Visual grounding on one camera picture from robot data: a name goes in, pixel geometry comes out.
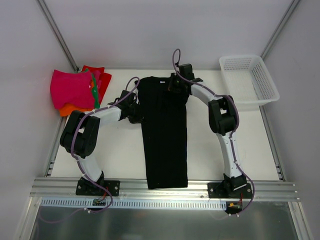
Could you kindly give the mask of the black t shirt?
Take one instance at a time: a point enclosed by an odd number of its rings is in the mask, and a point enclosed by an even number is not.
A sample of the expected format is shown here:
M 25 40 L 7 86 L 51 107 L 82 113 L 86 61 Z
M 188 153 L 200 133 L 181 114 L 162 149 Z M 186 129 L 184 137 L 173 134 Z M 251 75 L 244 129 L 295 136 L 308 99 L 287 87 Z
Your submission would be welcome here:
M 168 77 L 145 77 L 137 87 L 147 186 L 186 188 L 189 94 L 169 89 Z

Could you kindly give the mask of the white plastic basket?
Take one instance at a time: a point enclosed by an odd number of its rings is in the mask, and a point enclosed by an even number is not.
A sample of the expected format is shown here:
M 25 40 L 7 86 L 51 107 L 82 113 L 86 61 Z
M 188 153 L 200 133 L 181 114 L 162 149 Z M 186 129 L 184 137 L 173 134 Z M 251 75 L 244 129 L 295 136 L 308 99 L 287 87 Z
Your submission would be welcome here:
M 219 59 L 221 76 L 228 95 L 239 111 L 254 111 L 280 99 L 277 87 L 258 55 L 223 56 Z

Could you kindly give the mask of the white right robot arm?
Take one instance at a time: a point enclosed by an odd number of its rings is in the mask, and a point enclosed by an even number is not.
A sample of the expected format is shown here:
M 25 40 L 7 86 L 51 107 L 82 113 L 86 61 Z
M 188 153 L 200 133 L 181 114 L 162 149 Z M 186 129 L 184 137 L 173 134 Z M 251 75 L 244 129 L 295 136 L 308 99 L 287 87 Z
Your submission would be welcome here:
M 201 100 L 208 107 L 208 123 L 211 131 L 218 137 L 224 162 L 224 193 L 235 198 L 242 191 L 249 177 L 241 169 L 238 154 L 236 130 L 240 117 L 231 96 L 217 94 L 205 85 L 201 78 L 196 78 L 190 63 L 173 63 L 177 89 L 186 89 L 189 94 Z

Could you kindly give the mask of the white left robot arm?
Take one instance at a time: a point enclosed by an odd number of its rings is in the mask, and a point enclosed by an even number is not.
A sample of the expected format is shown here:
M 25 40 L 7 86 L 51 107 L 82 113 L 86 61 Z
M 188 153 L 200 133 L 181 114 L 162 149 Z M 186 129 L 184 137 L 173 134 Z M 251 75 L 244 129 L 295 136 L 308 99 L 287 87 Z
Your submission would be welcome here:
M 74 110 L 63 129 L 60 145 L 75 158 L 82 177 L 88 181 L 87 189 L 93 195 L 101 194 L 105 188 L 101 180 L 103 170 L 93 155 L 99 129 L 124 119 L 132 124 L 144 120 L 137 94 L 128 90 L 123 90 L 107 107 L 89 113 Z

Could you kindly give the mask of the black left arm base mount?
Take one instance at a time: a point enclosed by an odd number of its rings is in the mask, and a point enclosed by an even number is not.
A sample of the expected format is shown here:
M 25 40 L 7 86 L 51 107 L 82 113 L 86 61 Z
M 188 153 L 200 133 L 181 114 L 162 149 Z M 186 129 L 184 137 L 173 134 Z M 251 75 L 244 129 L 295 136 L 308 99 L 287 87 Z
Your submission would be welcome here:
M 119 180 L 107 180 L 104 176 L 104 172 L 101 172 L 100 177 L 95 182 L 97 185 L 107 189 L 113 197 L 119 196 L 120 181 Z M 84 177 L 81 177 L 76 186 L 75 194 L 77 196 L 103 196 L 108 193 L 100 187 L 94 185 L 92 182 Z

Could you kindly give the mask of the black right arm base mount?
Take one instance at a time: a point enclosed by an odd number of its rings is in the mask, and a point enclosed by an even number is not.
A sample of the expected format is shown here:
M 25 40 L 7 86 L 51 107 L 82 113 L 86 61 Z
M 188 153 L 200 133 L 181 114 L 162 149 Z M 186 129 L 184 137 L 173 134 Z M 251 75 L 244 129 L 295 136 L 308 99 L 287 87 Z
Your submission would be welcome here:
M 223 174 L 221 182 L 209 182 L 207 192 L 210 199 L 251 199 L 253 190 L 247 178 L 241 173 L 237 177 L 228 177 Z

